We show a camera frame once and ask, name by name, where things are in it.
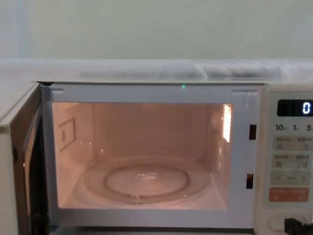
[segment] microwave door frame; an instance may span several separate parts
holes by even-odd
[[[20,235],[47,234],[46,231],[43,233],[43,230],[47,230],[43,228],[48,227],[48,225],[44,225],[48,222],[47,206],[45,208],[43,204],[43,208],[37,207],[37,211],[32,211],[33,198],[38,199],[40,196],[43,200],[47,200],[46,194],[32,195],[33,191],[38,193],[46,191],[46,189],[44,187],[34,189],[34,187],[38,187],[38,182],[36,178],[31,179],[32,175],[38,174],[39,169],[36,166],[38,163],[34,159],[44,159],[41,140],[43,128],[41,99],[42,93],[38,86],[10,123],[17,223]],[[40,179],[41,187],[45,175],[43,174],[42,177]]]

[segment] microwave control panel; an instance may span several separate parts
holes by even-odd
[[[302,208],[312,201],[313,93],[271,92],[265,204]]]

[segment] white microwave casing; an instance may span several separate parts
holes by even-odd
[[[310,64],[310,61],[303,61],[302,64],[290,61],[228,61],[218,63],[207,61],[4,61],[0,64],[3,68],[1,77],[12,78],[11,88],[14,89],[15,87],[19,93],[7,94],[7,97],[12,97],[7,104],[2,101],[5,109],[2,110],[0,118],[0,147],[4,159],[0,172],[3,180],[1,187],[3,187],[5,194],[3,203],[0,204],[0,220],[6,225],[10,234],[18,234],[20,225],[17,224],[15,189],[12,185],[14,178],[14,164],[11,161],[14,157],[14,153],[12,153],[14,143],[11,138],[12,123],[26,107],[25,105],[34,97],[34,94],[38,92],[41,83],[44,86],[43,90],[51,88],[50,92],[46,93],[48,95],[45,97],[44,93],[43,96],[43,113],[46,115],[46,117],[44,116],[44,125],[47,126],[49,126],[47,123],[51,121],[49,105],[52,101],[104,101],[99,100],[102,89],[106,90],[105,98],[112,100],[125,101],[123,96],[128,93],[127,97],[131,97],[130,100],[137,102],[144,102],[147,97],[150,101],[155,102],[168,102],[169,99],[170,102],[206,102],[203,98],[205,94],[209,94],[212,95],[212,102],[231,102],[237,107],[242,107],[241,114],[244,113],[245,107],[254,106],[253,109],[247,109],[249,111],[244,118],[239,118],[241,114],[234,115],[234,133],[239,132],[236,128],[248,121],[251,124],[257,124],[258,135],[257,139],[249,143],[248,148],[243,150],[242,159],[232,162],[232,173],[235,176],[238,174],[237,177],[240,177],[240,169],[243,169],[242,163],[246,164],[244,169],[255,174],[254,189],[251,191],[240,191],[240,188],[236,186],[236,180],[232,185],[231,200],[233,202],[231,205],[233,212],[231,210],[226,211],[224,215],[214,215],[214,211],[202,211],[200,213],[198,211],[198,215],[196,212],[188,215],[187,211],[179,211],[179,214],[175,214],[174,211],[167,212],[167,215],[160,213],[159,215],[164,217],[164,222],[161,220],[158,224],[155,221],[142,222],[135,218],[128,220],[132,212],[128,214],[128,211],[124,211],[126,214],[123,217],[122,214],[110,211],[114,220],[110,221],[110,218],[107,217],[106,226],[113,224],[114,226],[130,227],[251,228],[258,235],[276,235],[281,233],[285,217],[295,217],[310,223],[313,213],[313,194],[311,191],[307,202],[269,201],[269,192],[272,188],[270,176],[275,171],[275,168],[272,167],[272,156],[277,152],[273,149],[273,138],[277,136],[290,138],[307,136],[309,134],[305,127],[310,123],[310,118],[278,117],[276,114],[277,102],[280,99],[313,98],[311,82],[313,69],[308,68]],[[186,84],[188,87],[186,91],[191,93],[181,95],[177,89],[180,84]],[[139,86],[141,85],[145,85],[146,88],[140,89]],[[194,95],[196,92],[192,93],[192,90],[198,90],[199,95]],[[276,130],[276,125],[283,125],[286,129]],[[294,132],[292,130],[293,125],[299,126],[300,129]],[[44,130],[45,154],[46,159],[48,159],[46,164],[52,164],[54,163],[53,146],[49,147],[51,136],[49,137],[47,126]],[[248,132],[248,125],[244,127],[244,131]],[[234,145],[235,152],[240,152],[239,148],[240,145]],[[247,157],[250,154],[255,155],[255,157],[245,162],[244,155]],[[57,209],[53,192],[51,192],[54,190],[53,166],[46,167],[46,170],[47,182],[48,185],[50,184],[47,196],[52,221],[56,221],[60,225],[73,225],[73,217],[71,216],[75,212],[66,210],[60,212]],[[307,188],[312,189],[312,178],[310,178],[310,184]],[[78,221],[80,220],[82,223],[86,220],[86,224],[83,224],[85,226],[99,226],[100,223],[103,223],[103,218],[93,218],[93,213],[91,210],[85,211],[85,213],[79,212],[75,216],[78,216]],[[145,213],[144,216],[150,218],[159,216],[152,211]],[[179,216],[181,220],[168,220],[174,216]],[[220,219],[216,223],[206,222],[204,218],[207,216],[212,216],[212,218],[218,216]]]

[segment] control button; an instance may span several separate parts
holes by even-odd
[[[311,173],[302,170],[274,170],[270,174],[271,185],[308,185]]]
[[[309,153],[275,153],[272,155],[273,168],[308,168],[312,157]]]
[[[313,137],[311,136],[275,136],[273,140],[274,150],[313,150]]]
[[[284,234],[285,230],[285,219],[287,218],[295,218],[302,223],[305,223],[305,219],[300,214],[274,214],[270,218],[268,218],[268,227],[271,231],[273,231],[273,234]]]
[[[309,188],[270,188],[270,202],[307,202]]]

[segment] microwave door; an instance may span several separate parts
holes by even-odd
[[[10,122],[19,235],[48,234],[39,85]]]

